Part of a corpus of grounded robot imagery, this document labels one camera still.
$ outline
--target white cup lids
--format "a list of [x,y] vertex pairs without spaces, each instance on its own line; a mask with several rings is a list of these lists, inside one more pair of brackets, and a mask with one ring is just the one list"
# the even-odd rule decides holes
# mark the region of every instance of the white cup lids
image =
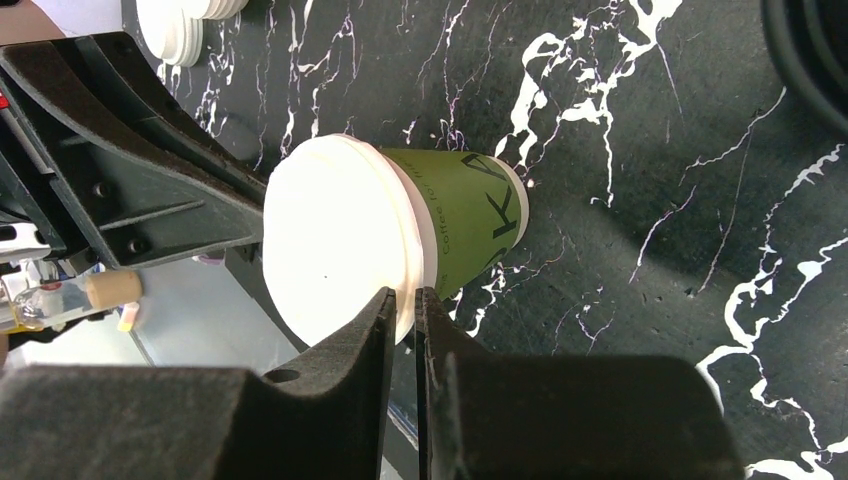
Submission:
[[264,224],[265,282],[301,340],[337,331],[384,286],[397,292],[403,339],[423,253],[406,191],[373,147],[343,135],[302,144],[271,175]]

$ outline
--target black marble surface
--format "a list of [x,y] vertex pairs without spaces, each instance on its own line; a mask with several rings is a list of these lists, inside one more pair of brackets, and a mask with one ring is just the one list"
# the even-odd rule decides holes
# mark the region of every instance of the black marble surface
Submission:
[[527,234],[450,302],[486,347],[683,357],[753,478],[848,478],[848,148],[784,90],[758,1],[251,0],[205,26],[197,66],[151,65],[262,173],[334,132],[515,167]]

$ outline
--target green paper cup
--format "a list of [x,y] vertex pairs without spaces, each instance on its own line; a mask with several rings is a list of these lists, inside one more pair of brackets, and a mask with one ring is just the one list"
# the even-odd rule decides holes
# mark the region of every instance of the green paper cup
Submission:
[[527,218],[524,185],[496,158],[319,137],[268,182],[265,281],[308,345],[391,287],[399,343],[415,321],[416,289],[451,296],[521,240]]

